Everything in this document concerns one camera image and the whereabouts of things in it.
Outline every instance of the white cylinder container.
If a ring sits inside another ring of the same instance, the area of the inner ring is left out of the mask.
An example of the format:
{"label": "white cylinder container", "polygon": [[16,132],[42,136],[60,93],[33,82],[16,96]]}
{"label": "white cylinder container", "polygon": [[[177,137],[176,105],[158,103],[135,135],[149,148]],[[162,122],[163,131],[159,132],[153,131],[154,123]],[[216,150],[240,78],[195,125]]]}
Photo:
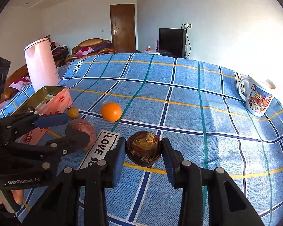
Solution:
{"label": "white cylinder container", "polygon": [[29,44],[25,47],[24,54],[35,92],[44,86],[55,86],[60,82],[48,38]]}

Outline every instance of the yellow stripe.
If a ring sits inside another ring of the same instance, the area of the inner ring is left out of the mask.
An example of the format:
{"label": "yellow stripe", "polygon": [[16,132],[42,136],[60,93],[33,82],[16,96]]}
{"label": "yellow stripe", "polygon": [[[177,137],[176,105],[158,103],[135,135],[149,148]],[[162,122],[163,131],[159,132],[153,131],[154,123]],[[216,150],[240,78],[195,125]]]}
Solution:
{"label": "yellow stripe", "polygon": [[[81,89],[69,89],[72,91],[79,91],[82,92],[83,90]],[[97,93],[97,94],[103,94],[103,95],[111,95],[111,96],[116,96],[116,97],[123,97],[123,98],[132,98],[132,96],[129,95],[121,95],[121,94],[114,94],[114,93],[105,93],[105,92],[97,92],[97,91],[90,91],[90,90],[86,90],[85,92],[89,92],[89,93]],[[156,99],[156,98],[148,98],[148,97],[142,97],[142,96],[136,96],[135,98],[139,98],[139,99],[145,99],[145,100],[151,100],[151,101],[157,101],[157,102],[162,102],[162,103],[169,103],[169,104],[174,104],[174,105],[182,105],[182,106],[189,106],[189,107],[197,107],[200,108],[199,105],[191,105],[191,104],[186,104],[186,103],[179,103],[179,102],[174,102],[174,101],[166,101],[166,100],[162,100],[162,99]],[[239,116],[239,117],[243,117],[243,118],[247,118],[250,119],[249,116],[245,116],[245,115],[240,115],[240,114],[236,114],[236,113],[232,113],[232,112],[227,112],[224,110],[220,110],[220,109],[216,109],[214,107],[211,106],[203,106],[204,109],[212,109],[218,112],[222,112],[222,113],[226,113],[226,114],[231,114],[231,115],[235,115],[235,116]],[[253,118],[253,120],[257,120],[257,121],[267,121],[272,119],[273,117],[275,117],[276,115],[279,115],[283,112],[283,110],[273,114],[271,117],[269,118],[265,118],[265,119],[259,119],[259,118]]]}
{"label": "yellow stripe", "polygon": [[[108,61],[97,61],[97,62],[84,62],[83,64],[85,63],[107,63]],[[127,63],[128,61],[110,61],[111,63]],[[149,64],[150,62],[148,61],[131,61],[132,63],[147,63]],[[171,64],[171,63],[159,63],[159,62],[152,62],[152,64],[158,64],[158,65],[170,65],[170,66],[174,66],[174,64]],[[194,67],[194,66],[189,66],[189,65],[184,65],[184,64],[177,64],[176,66],[179,66],[179,67],[187,67],[187,68],[191,68],[191,69],[198,69],[197,67]],[[224,73],[220,73],[219,71],[215,71],[215,70],[208,70],[208,69],[200,69],[200,70],[203,70],[203,71],[206,71],[206,72],[211,72],[211,73],[216,73],[216,74],[220,74],[220,75],[223,75],[223,76],[226,76],[226,77],[229,77],[229,78],[233,78],[235,79],[234,76],[230,76],[230,75],[227,75],[227,74],[224,74]]]}
{"label": "yellow stripe", "polygon": [[51,130],[47,130],[47,132],[48,133],[50,133],[51,135],[53,135],[53,136],[56,136],[57,138],[61,138],[62,136],[60,136],[59,134],[57,134],[57,133],[54,133],[53,131],[51,131]]}
{"label": "yellow stripe", "polygon": [[124,166],[143,170],[143,171],[147,171],[147,172],[155,172],[155,173],[160,173],[160,174],[164,174],[164,175],[167,174],[167,172],[164,171],[164,170],[160,170],[160,169],[156,169],[156,168],[140,167],[138,165],[128,163],[128,162],[124,162]]}
{"label": "yellow stripe", "polygon": [[16,107],[16,109],[18,108],[17,105],[15,104],[15,102],[11,99],[12,104]]}
{"label": "yellow stripe", "polygon": [[[57,134],[57,133],[55,133],[55,132],[53,132],[51,130],[47,130],[47,132],[52,134],[53,136],[58,137],[58,138],[62,137],[59,134]],[[131,167],[131,168],[138,169],[138,170],[147,171],[147,172],[154,172],[154,173],[159,173],[159,174],[164,174],[164,175],[167,174],[167,172],[165,170],[161,170],[161,169],[157,169],[157,168],[140,167],[138,165],[135,165],[135,164],[132,164],[132,163],[129,163],[129,162],[124,162],[124,166]],[[281,172],[281,171],[283,171],[283,167],[278,168],[278,169],[273,170],[273,171],[270,171],[269,174],[275,174],[275,173],[278,173],[278,172]],[[243,175],[243,174],[230,174],[230,177],[233,178],[233,179],[237,179],[237,178],[250,178],[250,177],[267,176],[267,175],[268,175],[267,172],[262,172],[262,173],[250,173],[250,174],[246,174],[246,175]]]}
{"label": "yellow stripe", "polygon": [[[270,171],[269,174],[275,174],[281,171],[283,171],[283,167]],[[230,175],[230,176],[231,178],[250,178],[250,177],[259,177],[259,176],[267,176],[267,175],[268,175],[267,172],[262,172],[262,173],[252,173],[252,174],[245,174],[245,175],[238,174],[238,175]]]}
{"label": "yellow stripe", "polygon": [[24,199],[22,199],[22,203],[23,203],[23,205],[25,205],[26,209],[27,209],[28,211],[30,211],[31,208],[30,208],[29,205],[26,204],[26,201],[25,201]]}

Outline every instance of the blue gripper pad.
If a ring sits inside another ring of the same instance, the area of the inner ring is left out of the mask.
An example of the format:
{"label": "blue gripper pad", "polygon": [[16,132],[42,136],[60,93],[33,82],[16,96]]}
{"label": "blue gripper pad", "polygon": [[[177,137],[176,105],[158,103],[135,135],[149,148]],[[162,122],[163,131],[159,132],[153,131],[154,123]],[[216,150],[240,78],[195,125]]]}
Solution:
{"label": "blue gripper pad", "polygon": [[121,178],[121,173],[122,173],[122,167],[124,164],[124,160],[125,160],[125,142],[126,139],[124,138],[120,138],[117,142],[117,146],[115,149],[118,149],[118,155],[117,158],[115,160],[115,164],[114,164],[114,173],[113,173],[113,180],[112,180],[112,185],[114,187],[117,186],[120,178]]}
{"label": "blue gripper pad", "polygon": [[69,117],[66,113],[60,113],[56,115],[43,115],[35,121],[35,127],[55,127],[66,124],[69,121]]}
{"label": "blue gripper pad", "polygon": [[164,164],[165,164],[168,180],[169,180],[169,183],[172,185],[172,187],[174,187],[175,186],[175,171],[176,171],[176,166],[174,166],[174,162],[176,164],[176,161],[174,161],[175,157],[172,157],[174,156],[174,150],[168,138],[163,138],[161,143],[162,143],[162,157],[164,159]]}

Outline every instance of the human hand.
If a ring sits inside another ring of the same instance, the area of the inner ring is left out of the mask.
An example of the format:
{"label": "human hand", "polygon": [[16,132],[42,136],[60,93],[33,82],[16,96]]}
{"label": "human hand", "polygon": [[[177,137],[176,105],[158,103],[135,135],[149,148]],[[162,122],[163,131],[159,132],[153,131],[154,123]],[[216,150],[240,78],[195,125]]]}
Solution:
{"label": "human hand", "polygon": [[21,202],[22,202],[22,199],[23,199],[24,191],[20,189],[20,190],[12,190],[11,192],[13,193],[15,202],[16,202],[18,205],[20,205]]}

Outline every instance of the mug handle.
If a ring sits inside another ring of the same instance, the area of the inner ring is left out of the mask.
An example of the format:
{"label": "mug handle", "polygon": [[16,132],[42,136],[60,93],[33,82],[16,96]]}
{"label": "mug handle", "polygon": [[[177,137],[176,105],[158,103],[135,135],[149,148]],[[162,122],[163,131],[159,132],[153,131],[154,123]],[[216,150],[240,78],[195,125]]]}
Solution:
{"label": "mug handle", "polygon": [[242,79],[241,82],[239,83],[239,86],[238,86],[239,95],[240,95],[240,97],[241,97],[244,101],[246,101],[246,95],[244,95],[244,94],[241,92],[241,85],[242,85],[243,82],[249,81],[250,79],[251,79],[250,77]]}

